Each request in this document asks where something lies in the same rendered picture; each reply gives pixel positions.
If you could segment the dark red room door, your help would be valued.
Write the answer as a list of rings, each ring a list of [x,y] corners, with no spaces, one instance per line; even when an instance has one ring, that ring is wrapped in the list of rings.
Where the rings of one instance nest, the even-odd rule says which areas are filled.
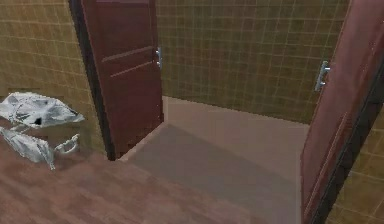
[[[164,121],[155,0],[81,6],[116,160]]]
[[[325,224],[384,105],[384,0],[350,0],[301,153],[301,224]]]

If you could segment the white crumpled bin bag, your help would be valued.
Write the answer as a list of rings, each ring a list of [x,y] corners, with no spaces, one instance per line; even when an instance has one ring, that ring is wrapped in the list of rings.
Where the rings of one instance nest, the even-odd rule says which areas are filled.
[[[34,163],[45,161],[51,170],[55,169],[55,153],[66,155],[75,152],[80,134],[51,147],[47,140],[27,134],[27,131],[67,123],[77,123],[84,116],[61,100],[33,92],[13,92],[0,102],[0,117],[11,124],[11,128],[0,125],[0,135],[23,158]]]

